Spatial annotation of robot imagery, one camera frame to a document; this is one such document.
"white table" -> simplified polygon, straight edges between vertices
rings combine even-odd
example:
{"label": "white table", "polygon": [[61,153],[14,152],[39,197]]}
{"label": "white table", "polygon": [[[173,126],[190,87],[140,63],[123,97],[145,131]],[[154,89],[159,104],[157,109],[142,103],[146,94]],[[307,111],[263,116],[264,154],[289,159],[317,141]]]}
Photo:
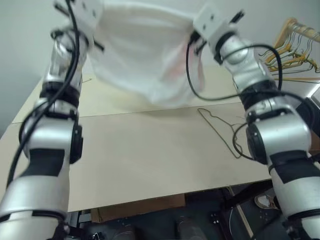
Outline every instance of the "white table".
{"label": "white table", "polygon": [[[231,76],[223,68],[204,68],[204,95],[235,93]],[[243,123],[239,99],[203,102],[159,110],[141,97],[85,75],[80,97],[83,126],[82,158],[70,169],[69,211],[121,204],[268,179],[268,169],[254,161],[235,159],[219,136],[199,115],[205,106],[213,115],[235,124]],[[18,145],[20,122],[39,96],[40,84],[27,99],[0,140],[0,196]],[[232,131],[209,118],[232,146]],[[239,143],[246,149],[244,131]],[[20,157],[16,174],[27,166]]]}

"white wall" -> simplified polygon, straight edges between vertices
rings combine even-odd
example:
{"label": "white wall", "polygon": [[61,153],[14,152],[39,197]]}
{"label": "white wall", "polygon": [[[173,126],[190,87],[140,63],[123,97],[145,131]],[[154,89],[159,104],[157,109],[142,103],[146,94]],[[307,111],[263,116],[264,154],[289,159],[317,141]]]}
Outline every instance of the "white wall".
{"label": "white wall", "polygon": [[[184,0],[164,1],[189,11],[200,7],[197,0],[188,4],[181,2]],[[238,24],[239,31],[253,42],[272,44],[289,17],[320,30],[319,0],[214,2],[229,19],[240,9],[245,11],[245,17]],[[66,20],[54,10],[52,3],[51,0],[0,1],[0,136],[46,69],[52,49],[50,31]],[[208,52],[203,55],[205,65],[214,63]]]}

